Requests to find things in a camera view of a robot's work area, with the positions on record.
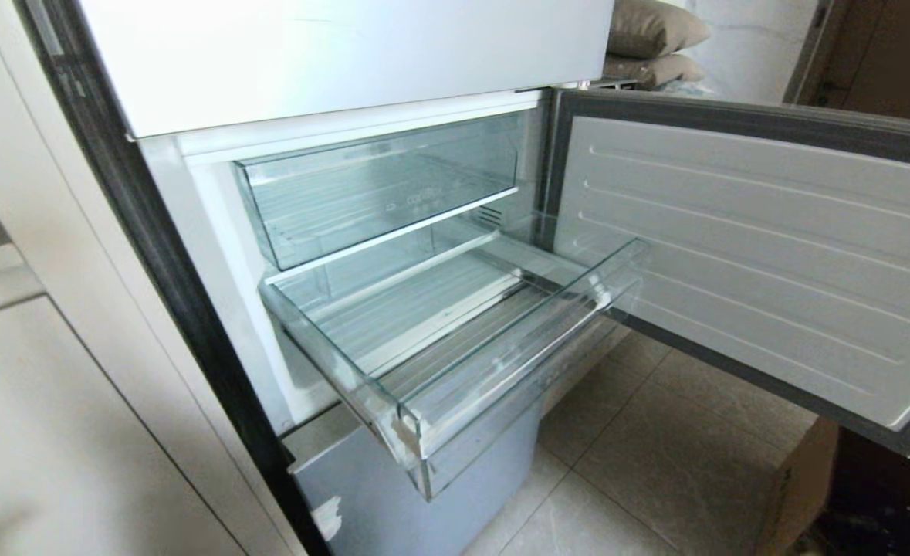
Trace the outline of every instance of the transparent drawer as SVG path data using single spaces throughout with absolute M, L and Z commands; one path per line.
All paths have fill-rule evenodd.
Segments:
M 645 243 L 569 240 L 589 267 L 526 240 L 548 228 L 540 214 L 496 226 L 477 208 L 260 286 L 428 500 L 550 386 L 558 348 L 596 341 L 587 325 L 637 295 Z
M 521 113 L 235 163 L 275 267 L 358 250 L 517 191 Z

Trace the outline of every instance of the refrigerator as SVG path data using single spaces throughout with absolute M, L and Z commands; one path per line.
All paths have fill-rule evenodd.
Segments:
M 620 324 L 910 456 L 910 122 L 596 88 L 612 5 L 25 4 L 91 56 L 314 551 L 459 553 Z

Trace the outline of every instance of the open freezer door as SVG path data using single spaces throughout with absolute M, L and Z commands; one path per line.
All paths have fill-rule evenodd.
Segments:
M 556 109 L 554 250 L 641 237 L 631 325 L 910 455 L 910 122 L 614 91 Z

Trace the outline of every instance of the beige pillow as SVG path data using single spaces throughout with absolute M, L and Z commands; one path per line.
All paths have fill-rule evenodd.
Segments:
M 650 60 L 624 59 L 606 54 L 602 74 L 605 77 L 637 79 L 643 89 L 654 89 L 675 79 L 701 81 L 705 78 L 702 67 L 684 54 L 667 54 Z
M 709 26 L 677 6 L 659 0 L 616 0 L 606 52 L 655 59 L 708 37 Z

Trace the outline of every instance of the tiled floor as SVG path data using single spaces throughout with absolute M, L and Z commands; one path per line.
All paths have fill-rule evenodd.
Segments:
M 630 334 L 544 418 L 531 475 L 465 556 L 747 554 L 814 416 Z

